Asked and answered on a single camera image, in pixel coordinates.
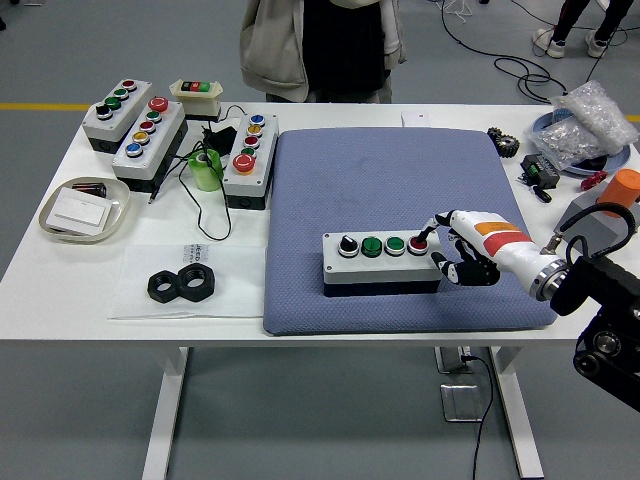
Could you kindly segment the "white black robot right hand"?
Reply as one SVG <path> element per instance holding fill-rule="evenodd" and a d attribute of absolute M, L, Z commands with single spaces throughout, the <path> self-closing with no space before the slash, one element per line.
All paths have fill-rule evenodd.
<path fill-rule="evenodd" d="M 557 262 L 555 254 L 543 254 L 541 248 L 518 226 L 491 212 L 452 210 L 432 217 L 418 234 L 422 243 L 440 226 L 449 228 L 449 238 L 459 252 L 453 262 L 434 252 L 431 259 L 444 277 L 456 285 L 491 286 L 502 272 L 510 272 L 524 291 L 536 294 L 536 280 L 549 265 Z"/>

